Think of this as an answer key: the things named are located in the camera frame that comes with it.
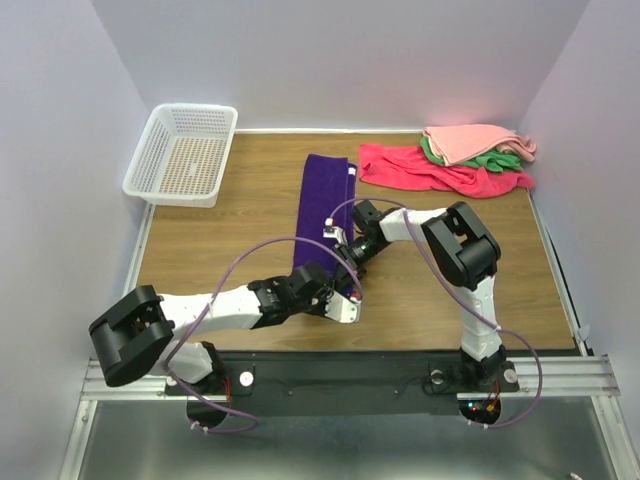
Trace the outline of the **purple towel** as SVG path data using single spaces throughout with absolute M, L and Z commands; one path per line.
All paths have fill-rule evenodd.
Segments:
M 355 197 L 356 177 L 357 166 L 350 163 L 347 157 L 309 154 L 303 169 L 295 236 L 314 240 L 332 249 L 332 239 L 323 237 L 325 220 L 336 206 Z M 352 206 L 353 204 L 344 205 L 332 217 L 335 225 L 344 230 L 348 242 L 354 239 L 350 217 Z M 297 268 L 308 262 L 322 266 L 329 276 L 336 273 L 339 265 L 324 250 L 311 244 L 296 242 L 293 267 Z

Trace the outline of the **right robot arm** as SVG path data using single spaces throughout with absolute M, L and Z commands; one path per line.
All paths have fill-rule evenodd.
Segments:
M 447 208 L 414 210 L 398 205 L 385 212 L 370 200 L 337 206 L 324 221 L 323 236 L 359 274 L 390 244 L 412 241 L 436 279 L 461 308 L 463 333 L 458 381 L 482 390 L 506 364 L 496 318 L 494 286 L 501 249 L 465 202 Z

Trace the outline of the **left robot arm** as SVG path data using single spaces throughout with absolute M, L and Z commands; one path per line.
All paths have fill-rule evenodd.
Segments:
M 187 337 L 218 330 L 278 326 L 313 312 L 334 296 L 324 269 L 310 262 L 288 276 L 254 280 L 216 295 L 160 295 L 133 289 L 89 326 L 104 380 L 122 387 L 146 375 L 175 374 L 199 393 L 215 392 L 224 365 L 207 342 Z

